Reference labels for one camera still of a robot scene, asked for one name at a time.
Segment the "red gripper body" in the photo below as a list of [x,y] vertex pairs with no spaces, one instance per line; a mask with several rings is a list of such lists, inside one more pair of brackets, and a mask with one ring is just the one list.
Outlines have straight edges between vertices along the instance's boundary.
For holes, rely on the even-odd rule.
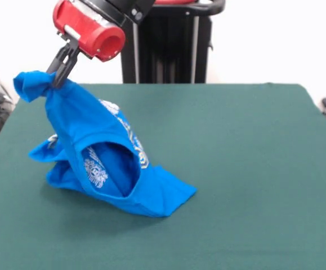
[[103,7],[114,15],[118,13],[107,1],[58,1],[52,18],[64,40],[77,42],[88,58],[105,62],[121,52],[126,35]]

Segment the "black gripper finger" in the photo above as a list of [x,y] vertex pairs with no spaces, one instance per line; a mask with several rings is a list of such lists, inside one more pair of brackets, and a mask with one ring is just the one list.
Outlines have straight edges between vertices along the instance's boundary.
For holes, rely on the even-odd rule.
[[59,49],[54,60],[52,61],[52,73],[55,73],[53,80],[54,87],[61,87],[73,67],[77,63],[80,50],[78,47],[64,46]]
[[69,43],[61,47],[55,57],[53,58],[50,66],[47,69],[48,74],[57,72],[59,76],[68,76],[71,72],[73,49]]

